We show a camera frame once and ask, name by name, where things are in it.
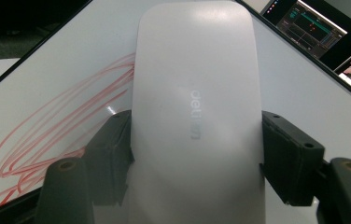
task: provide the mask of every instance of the mouse scroll area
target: mouse scroll area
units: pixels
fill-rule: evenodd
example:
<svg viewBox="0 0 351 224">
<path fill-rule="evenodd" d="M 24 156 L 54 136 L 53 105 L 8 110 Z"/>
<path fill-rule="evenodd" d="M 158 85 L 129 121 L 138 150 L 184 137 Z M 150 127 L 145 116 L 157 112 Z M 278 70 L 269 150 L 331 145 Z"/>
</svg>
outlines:
<svg viewBox="0 0 351 224">
<path fill-rule="evenodd" d="M 132 111 L 131 223 L 264 223 L 260 84 L 245 8 L 149 10 Z"/>
</svg>

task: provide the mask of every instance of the white computer mouse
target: white computer mouse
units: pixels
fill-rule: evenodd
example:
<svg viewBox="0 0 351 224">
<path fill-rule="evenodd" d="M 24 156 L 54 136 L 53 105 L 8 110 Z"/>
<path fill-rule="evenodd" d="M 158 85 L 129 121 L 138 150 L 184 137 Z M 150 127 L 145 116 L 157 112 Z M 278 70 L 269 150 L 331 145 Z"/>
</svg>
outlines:
<svg viewBox="0 0 351 224">
<path fill-rule="evenodd" d="M 141 19 L 129 223 L 261 224 L 260 85 L 248 11 L 158 5 Z"/>
</svg>

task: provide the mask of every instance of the deli logo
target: deli logo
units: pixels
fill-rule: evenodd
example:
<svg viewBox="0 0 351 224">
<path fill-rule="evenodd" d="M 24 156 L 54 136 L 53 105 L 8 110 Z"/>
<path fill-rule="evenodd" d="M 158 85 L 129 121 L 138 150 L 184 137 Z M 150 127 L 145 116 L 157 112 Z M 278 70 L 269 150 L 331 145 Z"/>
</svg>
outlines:
<svg viewBox="0 0 351 224">
<path fill-rule="evenodd" d="M 197 140 L 202 136 L 202 96 L 199 91 L 192 91 L 190 98 L 190 138 Z"/>
</svg>

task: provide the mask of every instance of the red drawn line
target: red drawn line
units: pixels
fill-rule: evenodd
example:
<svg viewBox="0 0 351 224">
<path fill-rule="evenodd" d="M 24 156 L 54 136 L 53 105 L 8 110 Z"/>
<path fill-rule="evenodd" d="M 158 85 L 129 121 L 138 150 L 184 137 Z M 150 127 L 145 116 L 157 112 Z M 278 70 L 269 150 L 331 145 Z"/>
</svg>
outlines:
<svg viewBox="0 0 351 224">
<path fill-rule="evenodd" d="M 128 90 L 123 89 L 133 80 L 133 72 L 134 54 L 126 55 L 57 95 L 10 131 L 0 142 L 0 151 L 6 152 L 0 158 L 0 179 L 16 176 L 18 181 L 14 186 L 0 190 L 0 205 L 41 183 L 46 169 L 55 161 L 81 157 L 87 137 L 97 132 L 107 120 L 94 121 L 93 118 L 125 95 Z M 117 73 L 121 75 L 108 86 L 99 91 L 95 89 L 105 77 L 116 77 Z M 96 91 L 93 96 L 76 105 L 79 98 L 93 90 Z M 91 127 L 83 134 L 72 133 L 82 125 Z M 65 142 L 65 147 L 57 147 Z"/>
</svg>

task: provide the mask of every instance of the computer monitor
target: computer monitor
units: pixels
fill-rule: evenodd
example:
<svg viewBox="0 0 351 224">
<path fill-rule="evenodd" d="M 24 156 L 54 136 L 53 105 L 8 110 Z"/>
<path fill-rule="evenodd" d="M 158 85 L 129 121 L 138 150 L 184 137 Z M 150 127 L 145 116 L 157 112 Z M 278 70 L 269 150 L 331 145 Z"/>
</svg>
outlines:
<svg viewBox="0 0 351 224">
<path fill-rule="evenodd" d="M 273 0 L 261 14 L 331 70 L 351 56 L 351 19 L 325 1 Z"/>
</svg>

